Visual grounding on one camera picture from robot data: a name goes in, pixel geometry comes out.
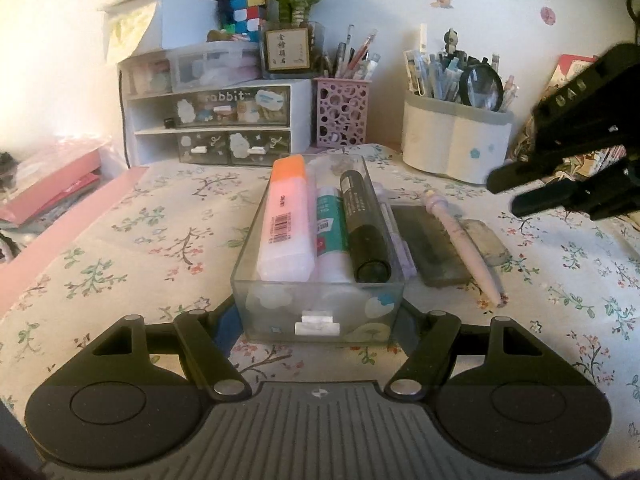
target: tablecloth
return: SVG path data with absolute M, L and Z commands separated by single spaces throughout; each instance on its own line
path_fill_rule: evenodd
M 464 218 L 484 221 L 512 256 L 497 276 L 505 304 L 493 308 L 473 284 L 405 298 L 463 322 L 510 316 L 551 346 L 609 399 L 613 424 L 600 464 L 612 474 L 640 468 L 640 234 L 619 219 L 592 222 L 551 210 L 509 213 L 511 195 L 491 195 L 407 167 L 375 144 L 344 148 L 366 158 L 374 181 L 402 200 L 434 189 Z M 170 321 L 212 310 L 231 293 L 230 274 L 269 168 L 152 165 L 116 207 L 81 234 L 0 323 L 0 396 L 22 420 L 32 391 L 79 349 L 126 314 Z M 252 384 L 264 380 L 378 380 L 406 359 L 397 344 L 260 345 L 240 339 L 231 361 Z M 152 361 L 179 371 L 177 358 Z M 472 360 L 463 363 L 470 366 Z

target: pink sticker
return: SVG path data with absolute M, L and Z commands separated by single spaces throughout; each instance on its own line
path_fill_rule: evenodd
M 540 18 L 542 18 L 542 21 L 547 25 L 555 25 L 556 23 L 556 13 L 549 7 L 542 7 L 540 10 Z
M 453 9 L 451 5 L 452 0 L 436 0 L 431 4 L 431 7 L 440 7 L 441 9 Z

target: silver screw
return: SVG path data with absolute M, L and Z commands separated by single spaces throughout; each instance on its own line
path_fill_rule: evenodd
M 214 384 L 213 391 L 225 397 L 232 397 L 244 392 L 244 384 L 236 379 L 224 379 Z
M 413 379 L 398 379 L 391 383 L 389 389 L 396 395 L 414 396 L 420 393 L 422 385 Z

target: yellow paper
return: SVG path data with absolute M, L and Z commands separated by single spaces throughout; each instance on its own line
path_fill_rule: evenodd
M 147 4 L 110 20 L 108 64 L 127 59 L 138 48 L 156 13 L 157 4 L 158 2 Z

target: pink pen holder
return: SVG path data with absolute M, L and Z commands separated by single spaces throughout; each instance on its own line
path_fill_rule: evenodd
M 318 146 L 364 144 L 369 108 L 368 81 L 319 77 Z

